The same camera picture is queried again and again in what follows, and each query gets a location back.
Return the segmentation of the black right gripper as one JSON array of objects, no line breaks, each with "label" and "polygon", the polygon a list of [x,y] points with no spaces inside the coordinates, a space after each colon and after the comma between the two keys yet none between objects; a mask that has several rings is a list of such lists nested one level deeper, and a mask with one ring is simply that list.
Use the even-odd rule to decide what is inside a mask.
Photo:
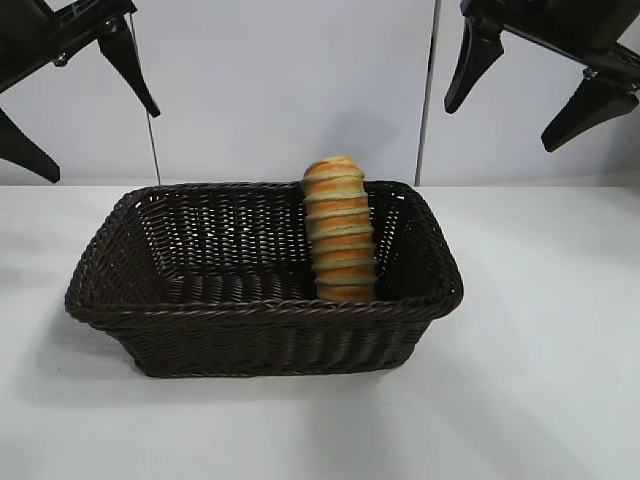
[{"label": "black right gripper", "polygon": [[460,4],[463,38],[444,108],[454,114],[504,54],[505,31],[584,65],[588,70],[541,135],[554,152],[587,130],[638,105],[639,55],[619,43],[639,16],[637,1],[469,0]]}]

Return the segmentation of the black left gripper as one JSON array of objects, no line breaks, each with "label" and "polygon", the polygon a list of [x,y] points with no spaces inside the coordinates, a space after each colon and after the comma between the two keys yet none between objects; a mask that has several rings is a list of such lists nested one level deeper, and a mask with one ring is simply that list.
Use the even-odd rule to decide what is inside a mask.
[{"label": "black left gripper", "polygon": [[[1,90],[6,91],[43,66],[57,67],[90,43],[116,69],[153,118],[160,115],[144,80],[125,16],[131,1],[74,1],[54,11],[45,1],[1,3]],[[59,165],[6,115],[1,118],[1,158],[50,181],[60,181]]]}]

